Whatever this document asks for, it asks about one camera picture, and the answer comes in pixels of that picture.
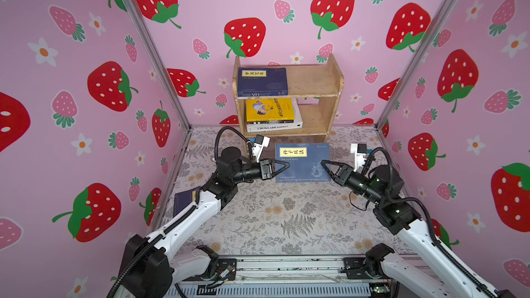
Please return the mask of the blue book with figure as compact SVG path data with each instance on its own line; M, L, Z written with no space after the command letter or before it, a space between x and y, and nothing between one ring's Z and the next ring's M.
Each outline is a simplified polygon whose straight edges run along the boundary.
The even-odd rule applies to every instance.
M278 183L330 182L322 160L330 160L328 143L277 143L275 158L289 163L276 177Z

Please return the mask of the white hardcover book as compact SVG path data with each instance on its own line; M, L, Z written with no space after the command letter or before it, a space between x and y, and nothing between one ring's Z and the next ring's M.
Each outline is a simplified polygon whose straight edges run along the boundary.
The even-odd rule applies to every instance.
M281 130L292 130L303 127L303 120L301 112L296 99L289 98L293 103L293 109L295 112L295 119L293 121L271 121L262 123L248 123L247 132L265 132L265 131L281 131Z

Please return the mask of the yellow cartoon cover book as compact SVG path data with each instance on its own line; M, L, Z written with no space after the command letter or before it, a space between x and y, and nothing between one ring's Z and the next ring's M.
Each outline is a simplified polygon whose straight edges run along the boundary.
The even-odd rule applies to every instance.
M295 112L289 98L250 99L246 103L248 123L293 121Z

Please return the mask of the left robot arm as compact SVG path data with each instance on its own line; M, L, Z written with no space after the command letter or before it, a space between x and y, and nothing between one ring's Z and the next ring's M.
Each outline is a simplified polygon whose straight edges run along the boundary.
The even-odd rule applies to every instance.
M163 297L174 283L195 276L212 277L217 254L210 248L196 248L175 267L170 263L196 230L233 199L238 184L273 179L290 167L288 162L274 159L254 162L243 157L236 147L215 150L214 160L215 172L197 189L183 211L148 236L135 235L129 239L120 274L108 297L116 296L120 288L134 297ZM274 169L276 164L281 165L279 170Z

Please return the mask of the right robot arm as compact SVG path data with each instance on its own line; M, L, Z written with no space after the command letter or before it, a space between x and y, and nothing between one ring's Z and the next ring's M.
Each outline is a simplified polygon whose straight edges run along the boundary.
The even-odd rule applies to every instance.
M420 297L512 297L510 291L499 290L480 277L442 243L428 212L414 208L419 199L399 196L404 181L391 164L361 172L336 161L323 160L321 165L335 183L372 203L376 219L411 247L437 278L406 265L384 244L367 253L364 268L370 276L386 275Z

